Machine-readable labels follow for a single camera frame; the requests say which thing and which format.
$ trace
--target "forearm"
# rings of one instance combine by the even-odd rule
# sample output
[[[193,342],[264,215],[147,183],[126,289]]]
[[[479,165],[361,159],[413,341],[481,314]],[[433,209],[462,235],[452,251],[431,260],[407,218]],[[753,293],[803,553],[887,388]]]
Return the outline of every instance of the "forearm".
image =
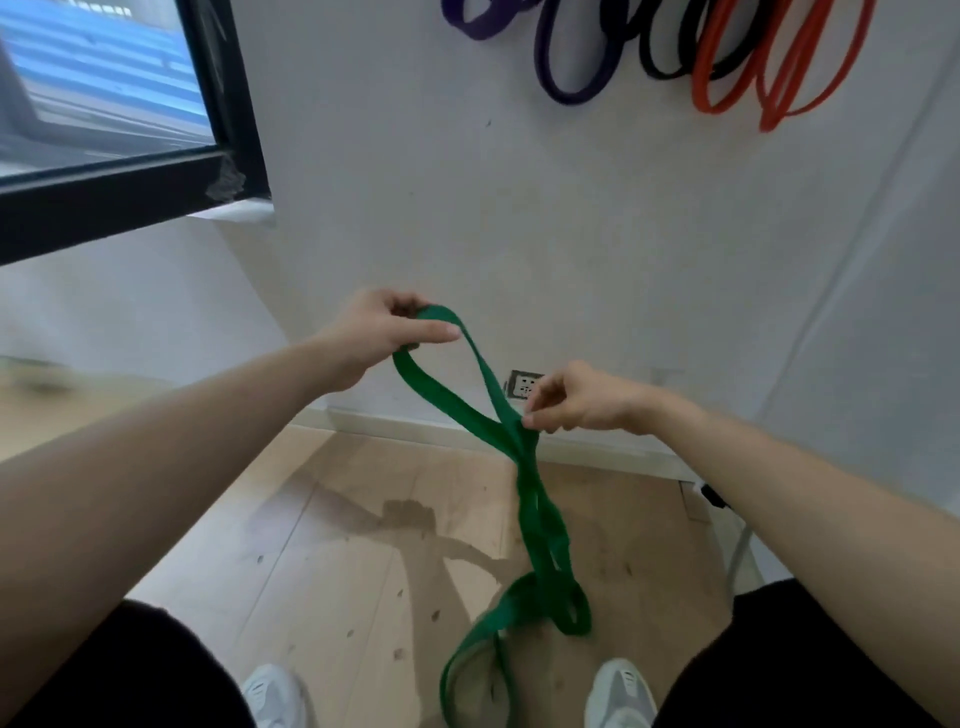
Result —
[[[310,346],[0,464],[0,724],[324,392]]]
[[[652,433],[723,496],[891,678],[960,716],[960,522],[665,394]]]

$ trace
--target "white sneaker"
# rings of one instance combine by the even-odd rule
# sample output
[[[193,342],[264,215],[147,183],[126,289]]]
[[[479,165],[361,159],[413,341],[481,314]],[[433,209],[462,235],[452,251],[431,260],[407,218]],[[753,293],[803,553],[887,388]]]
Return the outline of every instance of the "white sneaker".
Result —
[[[240,689],[256,728],[306,728],[307,709],[300,682],[279,665],[261,665]]]
[[[630,661],[600,667],[584,709],[586,728],[650,728],[656,715],[654,696]]]

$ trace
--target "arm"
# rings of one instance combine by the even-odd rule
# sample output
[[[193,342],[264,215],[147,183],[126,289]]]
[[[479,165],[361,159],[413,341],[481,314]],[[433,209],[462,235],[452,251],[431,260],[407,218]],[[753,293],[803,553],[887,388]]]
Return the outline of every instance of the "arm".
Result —
[[[459,329],[361,292],[332,326],[0,464],[0,725],[294,415]]]
[[[538,382],[524,424],[662,440],[750,525],[860,648],[958,724],[960,522],[657,387],[574,362]]]

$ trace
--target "electrical outlet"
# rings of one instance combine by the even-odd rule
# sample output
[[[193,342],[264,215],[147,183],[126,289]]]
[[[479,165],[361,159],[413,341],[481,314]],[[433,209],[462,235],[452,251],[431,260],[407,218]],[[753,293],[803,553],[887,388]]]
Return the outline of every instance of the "electrical outlet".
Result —
[[[534,384],[543,375],[533,372],[519,372],[514,369],[510,372],[510,378],[503,388],[504,394],[512,400],[526,400],[530,393],[534,391]]]

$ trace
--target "hand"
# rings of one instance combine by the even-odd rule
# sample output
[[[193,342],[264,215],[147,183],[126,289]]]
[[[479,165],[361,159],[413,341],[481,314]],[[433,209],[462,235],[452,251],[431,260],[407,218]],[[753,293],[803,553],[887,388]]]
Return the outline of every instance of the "hand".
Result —
[[[556,432],[574,427],[650,432],[644,417],[663,390],[573,361],[541,378],[527,400],[523,426]]]
[[[453,324],[412,318],[429,303],[416,293],[387,288],[354,293],[336,320],[316,337],[325,344],[334,363],[329,390],[349,389],[371,366],[406,344],[443,344],[459,339],[462,332]]]

